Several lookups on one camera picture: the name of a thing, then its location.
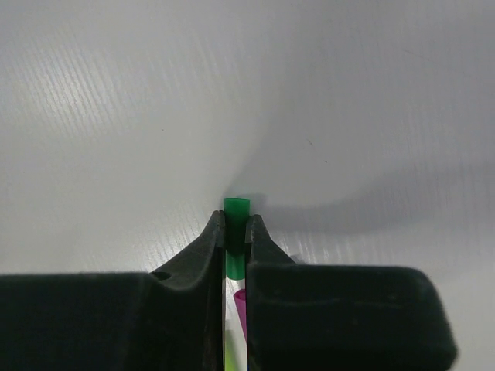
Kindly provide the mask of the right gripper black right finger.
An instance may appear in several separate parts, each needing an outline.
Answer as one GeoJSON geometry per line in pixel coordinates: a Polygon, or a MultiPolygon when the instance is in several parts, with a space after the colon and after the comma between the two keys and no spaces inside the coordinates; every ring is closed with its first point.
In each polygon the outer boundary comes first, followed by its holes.
{"type": "Polygon", "coordinates": [[[298,264],[261,216],[247,223],[251,370],[449,370],[458,349],[439,294],[410,267],[298,264]]]}

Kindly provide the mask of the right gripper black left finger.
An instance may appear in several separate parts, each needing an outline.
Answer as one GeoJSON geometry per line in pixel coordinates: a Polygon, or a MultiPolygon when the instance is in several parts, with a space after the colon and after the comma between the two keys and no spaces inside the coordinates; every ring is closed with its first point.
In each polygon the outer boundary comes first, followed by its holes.
{"type": "Polygon", "coordinates": [[[221,370],[221,211],[152,272],[1,278],[3,370],[221,370]]]}

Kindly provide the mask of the dark green pen cap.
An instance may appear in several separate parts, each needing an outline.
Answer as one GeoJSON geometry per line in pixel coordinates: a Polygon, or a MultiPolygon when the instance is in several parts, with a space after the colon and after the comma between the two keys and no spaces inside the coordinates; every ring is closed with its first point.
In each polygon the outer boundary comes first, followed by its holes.
{"type": "Polygon", "coordinates": [[[251,202],[244,198],[224,198],[226,274],[233,281],[245,278],[245,235],[251,202]]]}

